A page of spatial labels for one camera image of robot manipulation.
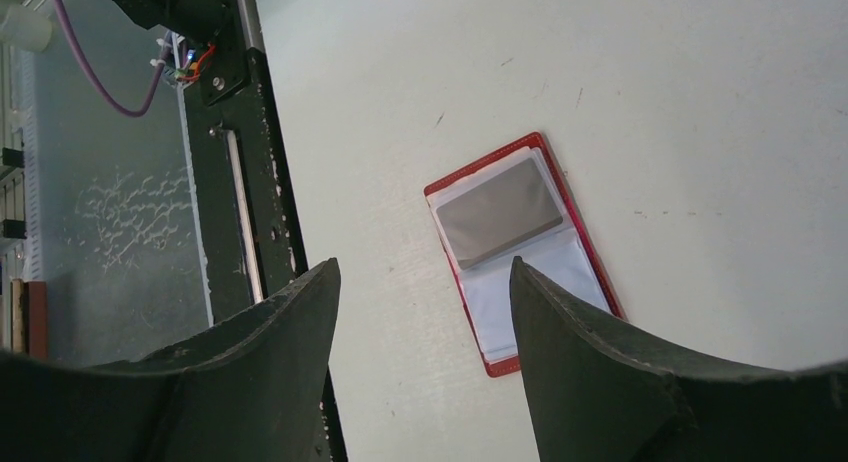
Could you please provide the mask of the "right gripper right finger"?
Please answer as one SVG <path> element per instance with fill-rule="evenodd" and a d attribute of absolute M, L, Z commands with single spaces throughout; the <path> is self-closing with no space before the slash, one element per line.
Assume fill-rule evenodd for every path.
<path fill-rule="evenodd" d="M 674 344 L 520 258 L 510 297 L 543 461 L 843 461 L 847 365 L 782 371 Z"/>

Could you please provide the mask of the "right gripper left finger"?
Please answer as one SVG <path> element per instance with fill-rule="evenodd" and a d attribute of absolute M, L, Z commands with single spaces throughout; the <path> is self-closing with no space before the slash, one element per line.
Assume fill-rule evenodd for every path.
<path fill-rule="evenodd" d="M 136 362 L 70 368 L 3 352 L 2 459 L 312 459 L 340 288 L 328 259 Z"/>

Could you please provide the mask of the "black credit card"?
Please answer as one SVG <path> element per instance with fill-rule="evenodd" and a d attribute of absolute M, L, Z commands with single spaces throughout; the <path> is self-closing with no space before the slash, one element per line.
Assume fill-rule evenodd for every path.
<path fill-rule="evenodd" d="M 468 270 L 563 222 L 546 178 L 530 157 L 435 210 L 457 265 Z"/>

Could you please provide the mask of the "red leather card holder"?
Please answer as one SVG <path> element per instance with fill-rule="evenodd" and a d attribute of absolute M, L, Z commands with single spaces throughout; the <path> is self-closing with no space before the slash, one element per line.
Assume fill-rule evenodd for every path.
<path fill-rule="evenodd" d="M 468 270 L 458 267 L 436 208 L 491 176 L 536 159 L 563 214 L 563 222 Z M 582 300 L 616 317 L 625 315 L 566 176 L 545 137 L 532 132 L 430 183 L 423 190 L 448 260 L 486 374 L 498 378 L 520 369 L 510 305 L 512 261 L 523 258 Z"/>

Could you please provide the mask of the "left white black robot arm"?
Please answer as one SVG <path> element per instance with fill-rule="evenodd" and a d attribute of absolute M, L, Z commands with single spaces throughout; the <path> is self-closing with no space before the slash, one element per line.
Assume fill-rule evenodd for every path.
<path fill-rule="evenodd" d="M 136 25 L 165 27 L 194 42 L 212 41 L 230 23 L 235 0 L 110 0 Z"/>

